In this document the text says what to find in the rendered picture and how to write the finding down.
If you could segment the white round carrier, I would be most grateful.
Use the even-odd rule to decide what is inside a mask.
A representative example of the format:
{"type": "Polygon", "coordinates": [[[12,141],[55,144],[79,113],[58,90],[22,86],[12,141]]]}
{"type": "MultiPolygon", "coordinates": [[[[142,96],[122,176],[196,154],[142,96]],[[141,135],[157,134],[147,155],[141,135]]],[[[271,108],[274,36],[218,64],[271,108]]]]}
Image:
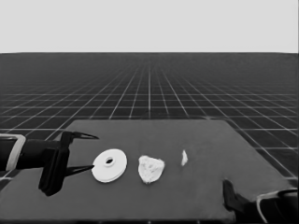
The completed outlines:
{"type": "MultiPolygon", "coordinates": [[[[149,157],[149,164],[154,164],[156,160],[159,160],[159,159],[155,159],[155,158],[149,157]]],[[[163,171],[164,171],[164,170],[162,170],[161,172],[156,172],[156,171],[155,171],[155,172],[153,173],[152,182],[157,181],[157,180],[160,178],[160,176],[162,175],[163,171]]],[[[147,172],[147,168],[142,167],[142,166],[140,166],[140,165],[138,164],[138,173],[140,174],[141,172],[147,172]]]]}

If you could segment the large thick white disc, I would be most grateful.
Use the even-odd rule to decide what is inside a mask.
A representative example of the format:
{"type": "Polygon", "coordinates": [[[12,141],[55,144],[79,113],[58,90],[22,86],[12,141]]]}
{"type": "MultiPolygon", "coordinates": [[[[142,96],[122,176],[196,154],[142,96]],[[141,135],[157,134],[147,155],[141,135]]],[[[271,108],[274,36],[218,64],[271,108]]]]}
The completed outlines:
{"type": "Polygon", "coordinates": [[[127,157],[117,148],[101,152],[93,161],[93,177],[102,183],[109,183],[118,179],[126,170],[127,157]]]}

